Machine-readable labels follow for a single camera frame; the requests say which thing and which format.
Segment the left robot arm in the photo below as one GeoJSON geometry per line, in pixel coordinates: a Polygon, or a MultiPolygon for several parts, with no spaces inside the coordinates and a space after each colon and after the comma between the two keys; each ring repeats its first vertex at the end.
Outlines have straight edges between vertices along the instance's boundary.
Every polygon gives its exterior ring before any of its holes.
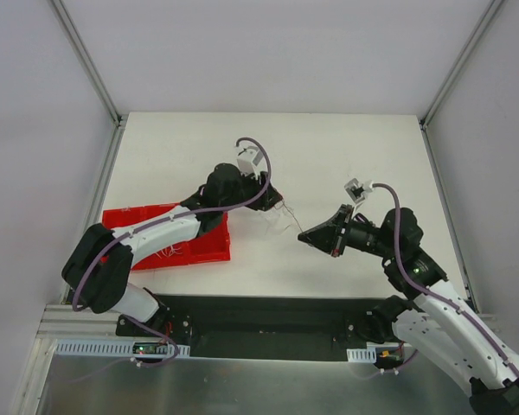
{"type": "Polygon", "coordinates": [[[131,268],[165,248],[211,233],[230,210],[265,212],[282,200],[269,172],[245,174],[221,163],[194,194],[164,214],[126,227],[90,226],[61,271],[74,292],[73,311],[113,310],[147,336],[166,335],[168,308],[149,290],[130,283],[131,268]]]}

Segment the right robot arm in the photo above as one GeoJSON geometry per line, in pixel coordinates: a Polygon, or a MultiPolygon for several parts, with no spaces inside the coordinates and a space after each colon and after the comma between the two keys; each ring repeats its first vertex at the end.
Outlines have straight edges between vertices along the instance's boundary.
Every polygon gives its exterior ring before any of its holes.
{"type": "Polygon", "coordinates": [[[374,255],[397,293],[356,327],[367,342],[394,338],[412,346],[451,378],[476,414],[519,414],[519,354],[456,292],[444,270],[420,246],[413,211],[391,209],[379,226],[342,205],[298,241],[337,258],[348,248],[374,255]]]}

